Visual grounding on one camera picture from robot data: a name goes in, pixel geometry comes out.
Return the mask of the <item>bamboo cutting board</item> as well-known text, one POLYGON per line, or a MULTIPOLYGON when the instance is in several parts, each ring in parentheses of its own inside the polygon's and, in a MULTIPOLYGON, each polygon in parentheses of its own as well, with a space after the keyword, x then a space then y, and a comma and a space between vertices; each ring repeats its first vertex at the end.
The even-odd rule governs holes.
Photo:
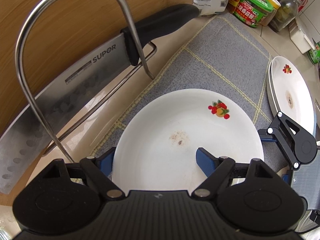
MULTIPOLYGON (((30 12, 41 0, 1 0, 1 131, 27 100, 18 83, 15 46, 30 12)), ((126 0, 133 19, 141 20, 192 0, 126 0)), ((125 27, 116 0, 58 0, 37 19, 24 47, 23 65, 31 91, 40 92, 74 62, 125 27)))

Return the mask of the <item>green lidded seasoning tub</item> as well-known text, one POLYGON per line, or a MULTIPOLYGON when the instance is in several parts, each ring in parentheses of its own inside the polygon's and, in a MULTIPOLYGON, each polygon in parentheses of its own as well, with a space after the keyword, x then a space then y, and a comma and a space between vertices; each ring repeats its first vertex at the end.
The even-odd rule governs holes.
POLYGON ((274 7, 267 0, 240 0, 233 14, 247 26, 257 28, 272 11, 274 7))

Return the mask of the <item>green label glass jar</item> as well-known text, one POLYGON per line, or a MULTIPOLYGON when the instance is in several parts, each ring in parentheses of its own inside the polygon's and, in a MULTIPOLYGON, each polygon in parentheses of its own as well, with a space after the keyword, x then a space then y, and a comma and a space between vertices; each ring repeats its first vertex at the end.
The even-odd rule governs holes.
POLYGON ((318 64, 320 62, 320 42, 317 42, 315 44, 315 48, 314 49, 310 49, 307 52, 307 55, 308 55, 309 60, 313 64, 318 64))

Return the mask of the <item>white plate at mat edge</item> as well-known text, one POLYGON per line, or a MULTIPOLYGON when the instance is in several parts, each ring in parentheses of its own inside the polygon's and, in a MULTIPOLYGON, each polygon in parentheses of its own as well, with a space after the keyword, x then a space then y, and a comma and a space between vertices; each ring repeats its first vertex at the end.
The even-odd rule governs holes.
POLYGON ((273 116, 282 112, 312 135, 316 113, 308 87, 292 62, 276 56, 267 71, 267 97, 273 116))

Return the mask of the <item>white plastic lidded box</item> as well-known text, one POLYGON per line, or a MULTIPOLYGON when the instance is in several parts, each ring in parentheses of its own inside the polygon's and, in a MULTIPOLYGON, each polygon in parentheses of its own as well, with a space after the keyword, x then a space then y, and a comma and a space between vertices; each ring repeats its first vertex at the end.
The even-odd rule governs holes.
POLYGON ((315 50, 315 43, 310 37, 306 25, 298 16, 289 24, 289 34, 291 41, 302 54, 310 50, 315 50))

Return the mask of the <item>white plate with fruit print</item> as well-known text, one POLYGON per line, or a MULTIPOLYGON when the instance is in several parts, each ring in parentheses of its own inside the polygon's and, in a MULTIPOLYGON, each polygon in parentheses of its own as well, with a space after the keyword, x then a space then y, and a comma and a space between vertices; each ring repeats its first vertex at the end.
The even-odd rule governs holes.
POLYGON ((238 163, 264 157, 257 129, 239 105, 216 92, 183 89, 153 100, 128 123, 112 181, 124 192, 193 191, 206 179, 196 163, 200 147, 238 163))

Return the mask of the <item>glass oil bottle red cap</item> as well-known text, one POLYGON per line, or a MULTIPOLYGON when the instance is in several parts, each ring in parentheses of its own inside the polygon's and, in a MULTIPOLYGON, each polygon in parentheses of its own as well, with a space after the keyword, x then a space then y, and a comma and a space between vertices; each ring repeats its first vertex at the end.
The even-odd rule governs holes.
POLYGON ((279 32, 284 29, 297 15, 303 0, 280 0, 280 8, 268 24, 269 27, 279 32))

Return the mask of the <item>grey checked cloth mat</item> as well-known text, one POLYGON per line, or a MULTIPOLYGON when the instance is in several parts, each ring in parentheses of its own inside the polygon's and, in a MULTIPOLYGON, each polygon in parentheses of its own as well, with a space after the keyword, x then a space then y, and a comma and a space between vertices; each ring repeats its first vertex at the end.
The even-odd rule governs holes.
POLYGON ((180 89, 220 93, 237 103, 257 129, 267 128, 273 120, 266 93, 271 60, 272 55, 236 17, 229 13, 212 17, 139 95, 124 103, 92 155, 98 157, 116 146, 127 124, 149 102, 180 89))

